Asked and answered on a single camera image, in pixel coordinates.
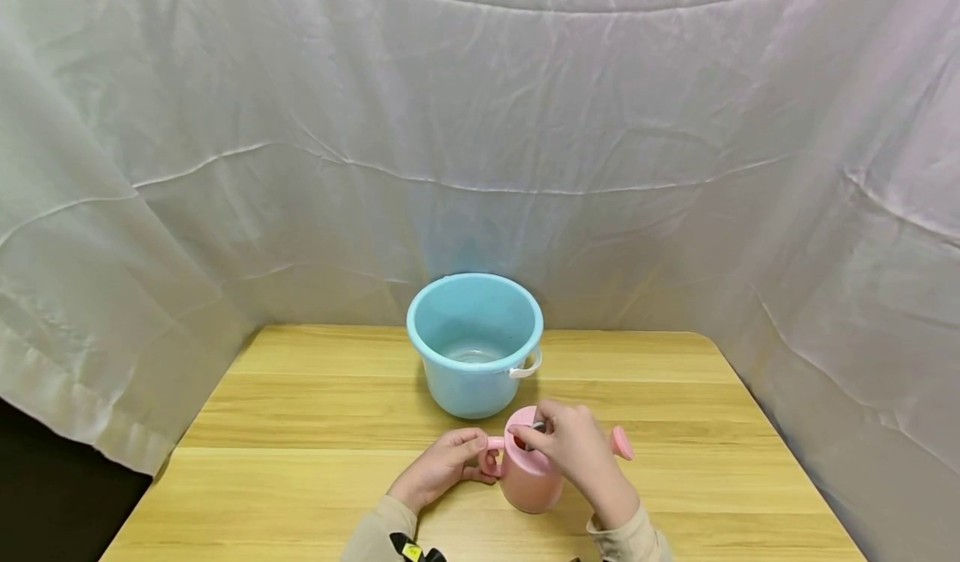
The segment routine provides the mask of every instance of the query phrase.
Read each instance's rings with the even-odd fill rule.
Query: watering can spout
[[[626,461],[633,459],[633,447],[630,439],[627,438],[627,431],[620,425],[613,427],[610,433],[610,449],[614,455],[619,455]]]

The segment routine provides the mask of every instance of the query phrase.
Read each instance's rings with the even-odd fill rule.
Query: finger
[[[493,485],[497,482],[495,476],[490,474],[484,474],[476,466],[465,466],[463,467],[463,480],[476,480],[482,482],[482,484]]]
[[[564,406],[555,399],[544,398],[537,404],[537,412],[534,415],[534,422],[543,421],[546,423],[548,432],[553,432],[555,418],[563,411]]]
[[[546,450],[550,447],[550,437],[536,429],[524,427],[522,424],[514,424],[510,429],[507,429],[507,431],[519,437],[524,443],[530,444],[530,446],[538,452],[546,454]]]
[[[456,447],[459,444],[465,444],[468,441],[474,441],[480,437],[483,437],[484,439],[487,438],[487,434],[484,429],[480,429],[478,427],[467,427],[465,429],[455,429],[444,432],[441,437],[441,441]]]
[[[487,434],[480,431],[480,436],[473,438],[472,441],[462,443],[453,449],[450,449],[449,461],[451,465],[465,464],[469,460],[475,459],[487,448]]]

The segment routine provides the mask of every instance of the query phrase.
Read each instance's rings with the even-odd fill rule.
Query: hand
[[[587,406],[567,405],[543,399],[537,405],[537,420],[546,423],[542,434],[530,427],[510,428],[511,434],[529,443],[587,498],[605,529],[618,529],[637,513],[636,489],[620,472],[610,442]]]
[[[429,448],[393,481],[389,496],[419,514],[461,480],[478,480],[493,485],[497,479],[467,466],[487,449],[487,434],[481,429],[444,432]]]

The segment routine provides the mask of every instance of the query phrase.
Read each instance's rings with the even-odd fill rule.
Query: pink watering can
[[[521,408],[507,419],[503,437],[491,437],[487,441],[487,450],[501,450],[502,462],[491,466],[487,456],[480,454],[480,469],[486,474],[498,476],[500,489],[504,497],[517,510],[529,514],[539,514],[550,510],[560,499],[563,491],[563,477],[550,464],[546,456],[533,450],[527,452],[516,437],[508,430],[514,424],[531,427],[537,412],[536,405]],[[614,454],[622,459],[633,459],[633,447],[622,427],[614,427],[610,435],[610,447]]]

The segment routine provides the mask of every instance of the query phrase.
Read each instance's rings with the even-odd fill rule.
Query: wrist
[[[617,472],[605,474],[581,488],[604,530],[619,529],[636,515],[640,497],[626,476]]]
[[[414,513],[414,516],[419,516],[419,513],[423,510],[421,500],[412,489],[404,484],[403,476],[399,476],[397,480],[393,481],[393,485],[390,486],[390,489],[387,489],[387,496],[406,506],[408,510]]]

